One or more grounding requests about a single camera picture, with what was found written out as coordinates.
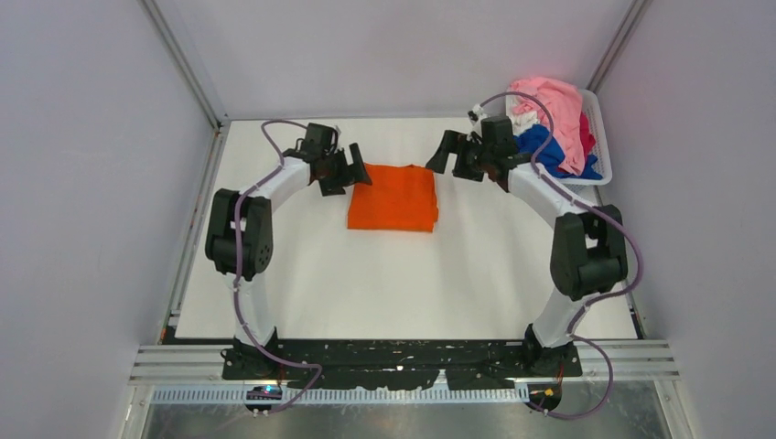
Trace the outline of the pink t shirt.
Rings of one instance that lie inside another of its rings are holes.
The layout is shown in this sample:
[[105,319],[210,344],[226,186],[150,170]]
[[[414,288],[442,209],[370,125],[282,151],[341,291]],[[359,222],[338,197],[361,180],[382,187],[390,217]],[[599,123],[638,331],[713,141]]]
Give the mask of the pink t shirt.
[[580,138],[583,98],[576,86],[546,77],[514,81],[509,91],[533,96],[549,111],[554,123],[554,139],[564,154],[556,167],[579,177],[586,165],[587,153]]

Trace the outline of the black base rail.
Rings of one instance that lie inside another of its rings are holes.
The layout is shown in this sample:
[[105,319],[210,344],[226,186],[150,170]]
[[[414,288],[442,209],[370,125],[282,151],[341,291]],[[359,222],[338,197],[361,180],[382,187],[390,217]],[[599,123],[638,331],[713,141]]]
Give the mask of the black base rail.
[[577,378],[577,348],[541,350],[520,340],[272,340],[269,355],[239,340],[221,350],[225,380],[270,380],[292,389],[505,389],[513,379]]

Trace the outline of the white plastic laundry basket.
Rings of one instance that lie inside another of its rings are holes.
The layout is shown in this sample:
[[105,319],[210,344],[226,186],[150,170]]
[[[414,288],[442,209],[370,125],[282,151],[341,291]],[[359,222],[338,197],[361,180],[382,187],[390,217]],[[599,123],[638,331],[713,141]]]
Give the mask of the white plastic laundry basket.
[[[578,92],[583,98],[582,112],[584,112],[589,121],[590,129],[593,135],[595,135],[597,143],[593,148],[592,153],[598,157],[598,162],[594,165],[594,169],[602,176],[602,180],[589,180],[589,179],[560,179],[564,184],[577,188],[581,186],[602,186],[608,184],[612,177],[611,163],[609,159],[609,150],[606,139],[606,132],[601,115],[601,111],[598,105],[597,96],[591,91],[578,89]],[[549,135],[544,140],[543,144],[536,150],[540,153],[542,150],[554,139],[554,123],[549,111],[542,105],[542,103],[536,100],[533,96],[518,92],[517,96],[510,95],[505,99],[506,114],[519,114],[528,111],[537,111],[542,126],[546,127],[549,131]]]

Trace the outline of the crimson t shirt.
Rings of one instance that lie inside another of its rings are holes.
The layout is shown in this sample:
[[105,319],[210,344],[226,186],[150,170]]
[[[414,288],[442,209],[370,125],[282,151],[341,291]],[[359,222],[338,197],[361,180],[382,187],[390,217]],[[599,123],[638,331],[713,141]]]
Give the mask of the crimson t shirt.
[[591,132],[590,121],[584,112],[582,112],[579,116],[579,138],[583,147],[584,155],[590,155],[597,143],[597,140],[595,135],[593,135]]

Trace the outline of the orange t shirt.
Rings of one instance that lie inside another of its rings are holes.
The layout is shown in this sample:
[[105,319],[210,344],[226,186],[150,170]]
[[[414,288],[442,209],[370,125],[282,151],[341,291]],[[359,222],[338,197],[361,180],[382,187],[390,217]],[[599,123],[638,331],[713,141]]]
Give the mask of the orange t shirt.
[[366,171],[372,182],[353,189],[347,217],[350,230],[434,230],[439,210],[431,170],[368,164]]

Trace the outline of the blue t shirt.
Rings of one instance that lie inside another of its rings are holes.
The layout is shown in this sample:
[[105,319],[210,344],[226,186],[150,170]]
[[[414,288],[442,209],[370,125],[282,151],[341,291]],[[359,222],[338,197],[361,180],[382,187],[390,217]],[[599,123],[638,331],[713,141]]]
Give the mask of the blue t shirt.
[[[536,150],[543,144],[548,135],[548,129],[541,124],[537,124],[533,128],[524,132],[522,135],[514,136],[518,152],[521,154],[534,154]],[[547,171],[553,177],[559,179],[572,178],[589,179],[594,181],[603,179],[603,176],[594,169],[594,165],[598,162],[598,157],[593,153],[586,156],[585,165],[580,176],[575,176],[561,169],[560,165],[565,158],[566,154],[562,150],[560,144],[555,139],[553,139],[539,154],[537,161],[541,165],[544,165]]]

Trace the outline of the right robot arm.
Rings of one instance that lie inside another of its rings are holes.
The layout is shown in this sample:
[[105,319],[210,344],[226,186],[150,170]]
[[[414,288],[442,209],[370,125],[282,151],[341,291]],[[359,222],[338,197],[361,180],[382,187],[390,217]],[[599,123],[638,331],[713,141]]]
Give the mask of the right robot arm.
[[545,375],[569,358],[579,321],[593,303],[628,273],[620,211],[589,206],[568,191],[530,152],[522,152],[511,121],[493,116],[468,134],[446,130],[426,168],[442,174],[450,157],[454,177],[488,178],[522,200],[551,226],[550,275],[554,289],[542,313],[524,332],[523,369]]

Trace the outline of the white t shirt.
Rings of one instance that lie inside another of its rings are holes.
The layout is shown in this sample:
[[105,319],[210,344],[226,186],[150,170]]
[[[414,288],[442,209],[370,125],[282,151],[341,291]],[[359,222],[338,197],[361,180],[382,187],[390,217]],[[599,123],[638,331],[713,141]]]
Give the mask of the white t shirt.
[[537,111],[511,114],[509,118],[512,122],[512,133],[514,136],[522,135],[541,122]]

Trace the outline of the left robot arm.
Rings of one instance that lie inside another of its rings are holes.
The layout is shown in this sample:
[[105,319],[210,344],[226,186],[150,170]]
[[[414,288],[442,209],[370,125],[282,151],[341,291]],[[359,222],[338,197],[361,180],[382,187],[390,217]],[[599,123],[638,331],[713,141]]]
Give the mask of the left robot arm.
[[207,259],[231,284],[236,324],[233,347],[246,355],[245,366],[260,379],[273,377],[280,364],[296,365],[272,348],[277,326],[268,304],[265,273],[275,250],[275,212],[313,184],[328,197],[345,194],[347,187],[372,183],[359,145],[341,147],[338,127],[300,123],[303,135],[282,149],[268,132],[269,126],[279,123],[273,119],[260,126],[276,155],[274,167],[244,189],[215,192],[205,239]]

